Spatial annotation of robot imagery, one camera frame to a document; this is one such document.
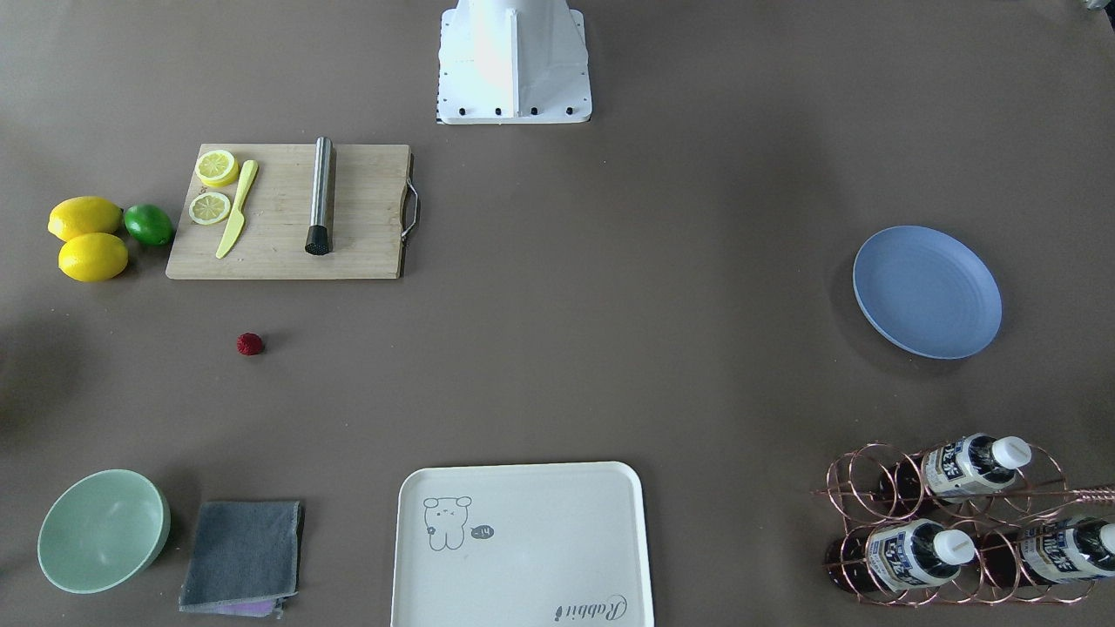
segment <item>blue plate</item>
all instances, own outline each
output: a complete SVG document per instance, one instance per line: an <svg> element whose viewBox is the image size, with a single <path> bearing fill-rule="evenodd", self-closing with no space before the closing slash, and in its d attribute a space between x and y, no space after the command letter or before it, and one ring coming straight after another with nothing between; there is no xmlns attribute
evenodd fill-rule
<svg viewBox="0 0 1115 627"><path fill-rule="evenodd" d="M860 248L855 299L883 337L934 359L970 357L991 344L1002 300L976 253L925 226L892 226Z"/></svg>

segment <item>round plate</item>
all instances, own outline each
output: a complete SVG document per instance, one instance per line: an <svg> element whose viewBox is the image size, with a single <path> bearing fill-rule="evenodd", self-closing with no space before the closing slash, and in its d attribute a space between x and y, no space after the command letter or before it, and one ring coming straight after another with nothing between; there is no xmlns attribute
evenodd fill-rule
<svg viewBox="0 0 1115 627"><path fill-rule="evenodd" d="M58 498L39 531L39 566L67 592L107 590L147 568L163 549L171 512L139 473L107 470Z"/></svg>
<svg viewBox="0 0 1115 627"><path fill-rule="evenodd" d="M871 325L923 357L970 357L991 344L1002 321L999 287L987 266L925 226L872 235L855 255L852 284Z"/></svg>

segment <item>speech bubble print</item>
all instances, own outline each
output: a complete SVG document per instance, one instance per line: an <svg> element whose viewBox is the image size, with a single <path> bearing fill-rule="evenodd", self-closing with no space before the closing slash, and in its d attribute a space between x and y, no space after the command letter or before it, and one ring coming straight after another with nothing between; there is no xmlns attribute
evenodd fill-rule
<svg viewBox="0 0 1115 627"><path fill-rule="evenodd" d="M493 536L495 536L495 529L492 529L486 524L473 528L473 538L476 538L477 540L487 540Z"/></svg>

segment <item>bottle cap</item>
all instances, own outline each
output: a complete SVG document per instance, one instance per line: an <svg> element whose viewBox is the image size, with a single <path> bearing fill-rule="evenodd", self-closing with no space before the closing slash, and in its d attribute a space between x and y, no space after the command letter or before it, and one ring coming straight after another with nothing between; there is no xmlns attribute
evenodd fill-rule
<svg viewBox="0 0 1115 627"><path fill-rule="evenodd" d="M1030 452L1030 445L1025 440L1008 435L991 444L991 456L1000 466L1015 470L1030 463L1034 453Z"/></svg>
<svg viewBox="0 0 1115 627"><path fill-rule="evenodd" d="M1115 522L1108 522L1099 528L1099 543L1108 552L1115 553Z"/></svg>
<svg viewBox="0 0 1115 627"><path fill-rule="evenodd" d="M933 552L944 563L960 566L976 557L976 543L959 529L946 529L933 537Z"/></svg>

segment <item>mint green bowl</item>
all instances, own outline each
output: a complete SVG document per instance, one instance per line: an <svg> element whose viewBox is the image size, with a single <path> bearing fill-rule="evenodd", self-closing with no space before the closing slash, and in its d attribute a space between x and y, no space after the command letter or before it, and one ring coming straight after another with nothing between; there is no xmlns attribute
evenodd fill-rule
<svg viewBox="0 0 1115 627"><path fill-rule="evenodd" d="M166 543L171 511L155 484L129 470L78 481L39 530L39 567L67 592L89 595L147 568Z"/></svg>

